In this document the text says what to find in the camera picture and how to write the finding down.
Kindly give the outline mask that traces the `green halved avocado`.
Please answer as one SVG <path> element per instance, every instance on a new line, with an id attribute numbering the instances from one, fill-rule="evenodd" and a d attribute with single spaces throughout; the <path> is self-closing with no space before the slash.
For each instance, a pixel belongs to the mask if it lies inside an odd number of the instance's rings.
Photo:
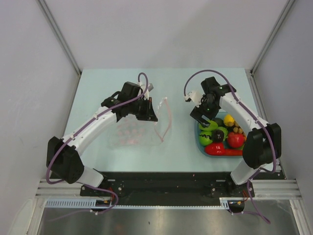
<path id="1" fill-rule="evenodd" d="M 218 128 L 218 124 L 214 121 L 211 121 L 208 125 L 198 124 L 198 128 L 202 131 L 213 131 Z"/>

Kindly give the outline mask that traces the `yellow lemon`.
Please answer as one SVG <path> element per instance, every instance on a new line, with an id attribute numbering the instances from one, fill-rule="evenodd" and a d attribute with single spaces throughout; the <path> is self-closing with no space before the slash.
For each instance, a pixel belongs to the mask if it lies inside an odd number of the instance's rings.
<path id="1" fill-rule="evenodd" d="M 225 126 L 233 126 L 234 125 L 234 118 L 230 115 L 230 114 L 227 114 L 225 117 L 224 117 L 224 124 Z"/>

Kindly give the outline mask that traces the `clear pink zip top bag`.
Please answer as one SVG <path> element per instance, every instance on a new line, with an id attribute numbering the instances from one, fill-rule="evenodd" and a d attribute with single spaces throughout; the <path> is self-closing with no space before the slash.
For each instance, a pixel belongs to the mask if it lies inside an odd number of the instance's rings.
<path id="1" fill-rule="evenodd" d="M 160 145 L 172 127 L 172 112 L 166 96 L 156 107 L 156 117 L 157 122 L 140 121 L 133 115 L 123 118 L 108 129 L 108 147 Z"/>

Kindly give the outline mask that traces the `brown longan bunch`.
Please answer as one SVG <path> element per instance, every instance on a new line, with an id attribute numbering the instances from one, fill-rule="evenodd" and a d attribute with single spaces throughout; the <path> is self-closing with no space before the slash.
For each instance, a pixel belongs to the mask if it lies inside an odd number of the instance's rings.
<path id="1" fill-rule="evenodd" d="M 232 128 L 232 131 L 234 133 L 238 133 L 238 134 L 243 134 L 244 133 L 243 129 L 239 126 L 239 124 L 237 122 L 234 122 L 234 124 L 233 124 L 233 126 L 231 128 Z"/>

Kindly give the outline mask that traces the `red apple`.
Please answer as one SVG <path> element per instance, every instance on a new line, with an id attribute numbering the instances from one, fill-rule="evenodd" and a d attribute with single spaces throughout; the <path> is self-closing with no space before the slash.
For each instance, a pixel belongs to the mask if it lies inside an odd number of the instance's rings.
<path id="1" fill-rule="evenodd" d="M 227 143 L 232 148 L 240 148 L 244 145 L 246 139 L 243 134 L 230 132 L 227 136 Z"/>

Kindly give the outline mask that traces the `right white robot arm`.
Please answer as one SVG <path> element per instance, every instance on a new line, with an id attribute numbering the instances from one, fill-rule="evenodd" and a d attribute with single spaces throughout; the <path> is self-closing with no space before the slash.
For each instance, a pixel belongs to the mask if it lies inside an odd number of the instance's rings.
<path id="1" fill-rule="evenodd" d="M 198 123 L 209 126 L 208 121 L 223 109 L 247 135 L 243 159 L 231 172 L 231 181 L 225 184 L 230 196 L 238 196 L 243 191 L 243 184 L 264 170 L 265 166 L 271 164 L 269 172 L 276 171 L 276 160 L 281 156 L 281 128 L 277 123 L 268 123 L 247 107 L 230 82 L 220 85 L 214 77 L 210 77 L 202 81 L 201 86 L 203 94 L 195 91 L 183 93 L 185 101 L 195 104 L 190 116 Z"/>

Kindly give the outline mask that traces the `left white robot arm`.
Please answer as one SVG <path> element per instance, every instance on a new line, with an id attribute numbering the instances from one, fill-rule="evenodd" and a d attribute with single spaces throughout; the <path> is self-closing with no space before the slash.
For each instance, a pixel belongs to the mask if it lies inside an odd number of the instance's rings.
<path id="1" fill-rule="evenodd" d="M 104 195 L 108 190 L 104 175 L 84 166 L 81 155 L 105 129 L 127 115 L 133 115 L 139 121 L 157 122 L 149 96 L 152 89 L 152 84 L 126 82 L 121 91 L 106 98 L 94 115 L 77 130 L 62 138 L 52 137 L 47 145 L 47 182 L 53 183 L 49 177 L 54 173 L 60 182 L 89 185 L 96 195 Z"/>

